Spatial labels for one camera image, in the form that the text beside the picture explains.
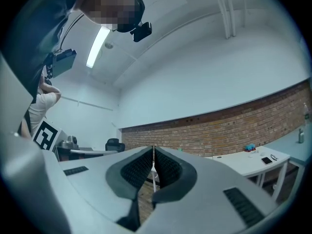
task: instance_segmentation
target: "wooden floor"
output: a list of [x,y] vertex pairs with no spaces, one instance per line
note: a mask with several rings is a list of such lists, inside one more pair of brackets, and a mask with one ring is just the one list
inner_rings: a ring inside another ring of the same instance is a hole
[[[285,177],[281,192],[276,201],[278,204],[281,204],[282,202],[287,200],[292,190],[296,175],[297,175],[297,171]],[[268,185],[264,187],[263,189],[266,192],[268,192],[270,195],[273,194],[272,185]],[[153,184],[145,181],[144,185],[138,192],[138,204],[139,204],[139,214],[140,214],[141,224],[144,223],[144,221],[149,217],[149,215],[153,211],[153,207],[152,207],[153,193],[154,193]]]

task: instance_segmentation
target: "ceiling light fixture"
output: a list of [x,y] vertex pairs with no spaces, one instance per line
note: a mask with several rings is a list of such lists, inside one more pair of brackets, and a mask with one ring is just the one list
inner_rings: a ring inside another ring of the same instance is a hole
[[93,65],[98,56],[99,50],[101,49],[105,39],[107,38],[110,30],[104,26],[100,28],[98,31],[97,37],[93,42],[92,48],[90,50],[90,54],[87,60],[87,67],[93,68]]

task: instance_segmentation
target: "person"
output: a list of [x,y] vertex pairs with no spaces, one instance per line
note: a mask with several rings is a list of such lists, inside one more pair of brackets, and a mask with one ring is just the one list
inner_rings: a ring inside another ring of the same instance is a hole
[[46,112],[53,107],[61,98],[61,92],[58,88],[44,82],[44,75],[41,75],[40,84],[36,103],[29,107],[30,135],[33,136],[42,118],[45,117]]
[[33,97],[32,103],[36,103],[44,61],[56,51],[72,11],[81,11],[92,22],[111,30],[129,32],[142,19],[142,3],[142,0],[29,0],[6,34],[1,46],[3,56]]

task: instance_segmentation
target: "smartphone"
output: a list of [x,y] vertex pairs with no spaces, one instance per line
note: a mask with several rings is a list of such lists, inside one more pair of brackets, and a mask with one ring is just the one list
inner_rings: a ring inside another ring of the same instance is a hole
[[265,163],[266,165],[269,165],[272,163],[272,160],[270,160],[268,157],[264,157],[261,159],[263,161],[263,163]]

